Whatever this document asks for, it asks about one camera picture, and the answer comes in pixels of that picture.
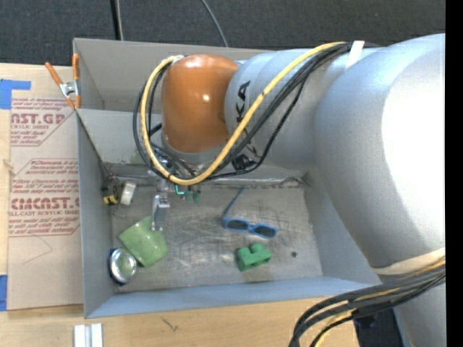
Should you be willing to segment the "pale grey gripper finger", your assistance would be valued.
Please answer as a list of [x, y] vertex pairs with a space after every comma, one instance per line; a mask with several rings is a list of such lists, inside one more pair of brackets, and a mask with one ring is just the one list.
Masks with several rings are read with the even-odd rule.
[[157, 194], [154, 196], [153, 201], [152, 201], [152, 212], [151, 212], [151, 230], [152, 231], [160, 230], [160, 226], [158, 224], [159, 204], [160, 204], [160, 195]]
[[169, 199], [167, 195], [160, 196], [158, 204], [158, 229], [163, 229], [164, 221], [166, 220], [166, 214], [169, 210]]

